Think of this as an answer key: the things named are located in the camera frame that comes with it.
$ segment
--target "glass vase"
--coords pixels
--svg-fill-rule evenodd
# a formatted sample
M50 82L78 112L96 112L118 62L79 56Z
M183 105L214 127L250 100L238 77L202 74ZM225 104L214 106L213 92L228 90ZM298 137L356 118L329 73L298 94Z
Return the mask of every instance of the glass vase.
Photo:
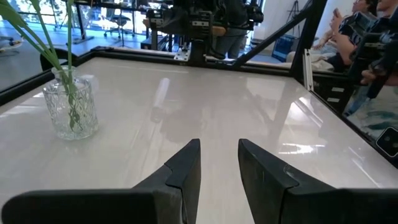
M76 77L76 69L52 69L55 79L43 88L43 94L58 137L77 140L98 129L91 83Z

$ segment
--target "table surface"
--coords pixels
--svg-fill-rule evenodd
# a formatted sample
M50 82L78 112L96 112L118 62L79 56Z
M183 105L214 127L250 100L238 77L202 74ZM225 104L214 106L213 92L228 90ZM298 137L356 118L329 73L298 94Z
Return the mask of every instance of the table surface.
M239 138L334 187L398 187L398 171L292 78L107 58L78 70L98 79L87 139L56 137L42 87L0 107L0 205L28 190L133 187L193 138L197 223L253 223Z

